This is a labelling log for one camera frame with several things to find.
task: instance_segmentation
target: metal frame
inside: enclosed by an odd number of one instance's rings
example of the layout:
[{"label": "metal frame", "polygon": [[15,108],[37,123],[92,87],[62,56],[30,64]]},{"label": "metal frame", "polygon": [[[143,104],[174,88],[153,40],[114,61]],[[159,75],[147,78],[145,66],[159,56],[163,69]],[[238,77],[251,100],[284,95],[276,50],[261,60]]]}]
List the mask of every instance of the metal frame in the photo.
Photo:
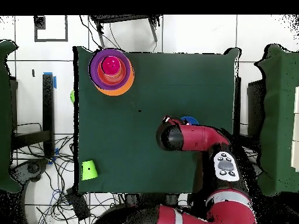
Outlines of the metal frame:
[{"label": "metal frame", "polygon": [[[16,87],[12,91],[16,98]],[[43,75],[43,130],[12,136],[12,150],[32,144],[44,142],[44,154],[51,158],[54,155],[54,105],[53,105],[53,76]]]},{"label": "metal frame", "polygon": [[68,42],[68,16],[65,15],[65,38],[37,38],[37,30],[46,29],[46,17],[34,16],[34,42]]},{"label": "metal frame", "polygon": [[150,27],[151,27],[151,31],[152,31],[152,35],[154,37],[154,41],[157,42],[158,39],[157,39],[157,34],[156,34],[156,26],[157,26],[157,23],[155,21],[153,21],[152,17],[149,17],[149,16],[136,16],[134,17],[134,15],[127,15],[127,16],[123,16],[123,17],[120,17],[120,16],[115,16],[115,17],[111,17],[111,18],[107,18],[106,20],[97,20],[97,18],[95,17],[92,17],[91,19],[95,22],[95,25],[96,25],[96,29],[98,31],[98,35],[99,35],[99,38],[100,38],[100,45],[104,48],[105,47],[105,44],[104,44],[104,40],[103,40],[103,32],[102,32],[102,29],[103,29],[103,26],[101,23],[111,23],[111,22],[122,22],[122,21],[126,21],[126,20],[138,20],[138,19],[145,19],[145,18],[148,18],[148,22],[150,23]]}]

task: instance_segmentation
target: blue tape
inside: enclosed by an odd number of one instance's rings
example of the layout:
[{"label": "blue tape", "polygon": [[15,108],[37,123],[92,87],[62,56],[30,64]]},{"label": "blue tape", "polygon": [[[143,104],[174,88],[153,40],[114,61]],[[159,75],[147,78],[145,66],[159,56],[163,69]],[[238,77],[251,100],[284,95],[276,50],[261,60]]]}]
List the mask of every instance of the blue tape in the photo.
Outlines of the blue tape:
[{"label": "blue tape", "polygon": [[53,76],[53,86],[54,86],[55,89],[57,88],[56,76]]},{"label": "blue tape", "polygon": [[[55,148],[55,155],[59,154],[59,148]],[[55,162],[56,161],[56,157],[52,157],[52,161]]]}]

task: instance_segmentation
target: cable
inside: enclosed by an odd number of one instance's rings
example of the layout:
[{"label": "cable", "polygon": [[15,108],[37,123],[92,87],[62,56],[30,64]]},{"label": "cable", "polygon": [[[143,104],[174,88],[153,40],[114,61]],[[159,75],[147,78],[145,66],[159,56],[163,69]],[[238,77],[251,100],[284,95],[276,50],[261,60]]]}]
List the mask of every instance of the cable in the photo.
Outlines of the cable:
[{"label": "cable", "polygon": [[81,20],[82,25],[85,26],[85,27],[89,30],[89,32],[91,33],[91,39],[92,39],[92,41],[93,41],[93,42],[94,42],[94,43],[95,43],[101,50],[103,50],[103,47],[101,47],[101,46],[100,46],[97,42],[95,42],[95,40],[93,39],[92,32],[91,32],[91,30],[89,29],[89,27],[83,23],[82,18],[81,18],[81,15],[79,15],[79,17],[80,17],[80,20]]},{"label": "cable", "polygon": [[[89,24],[93,27],[93,29],[95,29],[97,31],[97,29],[92,25],[91,21],[89,20]],[[118,48],[117,45],[115,45],[115,43],[113,43],[111,40],[109,40],[116,48],[115,50],[120,50],[124,53],[126,53],[126,51],[124,51],[123,49],[121,49],[120,47]]]},{"label": "cable", "polygon": [[157,42],[156,42],[156,46],[155,46],[154,50],[152,51],[152,53],[154,53],[154,51],[155,51],[156,47],[157,47]]},{"label": "cable", "polygon": [[121,49],[121,48],[120,48],[120,45],[116,42],[115,37],[114,37],[114,35],[113,35],[113,33],[112,33],[111,23],[109,23],[109,27],[110,27],[110,31],[111,31],[111,34],[112,34],[112,37],[113,37],[115,43],[119,46],[119,49]]}]

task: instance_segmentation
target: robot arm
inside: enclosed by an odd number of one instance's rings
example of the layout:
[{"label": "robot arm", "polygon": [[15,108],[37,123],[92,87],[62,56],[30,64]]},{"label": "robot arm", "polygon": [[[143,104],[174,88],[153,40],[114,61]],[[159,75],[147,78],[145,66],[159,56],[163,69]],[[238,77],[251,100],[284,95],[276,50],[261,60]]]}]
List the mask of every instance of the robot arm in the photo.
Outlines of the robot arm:
[{"label": "robot arm", "polygon": [[199,219],[199,224],[256,224],[238,161],[229,140],[219,130],[165,116],[156,138],[160,148],[167,151],[212,151],[203,161],[201,192],[208,222]]}]

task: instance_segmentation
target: black stand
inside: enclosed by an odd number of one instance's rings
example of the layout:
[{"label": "black stand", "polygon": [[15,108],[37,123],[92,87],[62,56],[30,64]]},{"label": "black stand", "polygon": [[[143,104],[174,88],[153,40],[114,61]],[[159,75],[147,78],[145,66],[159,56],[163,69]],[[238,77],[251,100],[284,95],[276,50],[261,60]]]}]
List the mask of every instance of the black stand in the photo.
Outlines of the black stand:
[{"label": "black stand", "polygon": [[154,41],[157,42],[157,35],[156,35],[156,26],[157,26],[157,21],[156,19],[159,18],[161,15],[107,15],[107,16],[91,16],[91,19],[95,22],[96,29],[98,31],[98,35],[100,38],[100,45],[104,48],[105,44],[103,41],[103,26],[102,24],[104,23],[111,23],[111,22],[123,22],[126,20],[137,20],[137,19],[145,19],[148,18],[148,22],[150,23],[152,35],[154,37]]}]

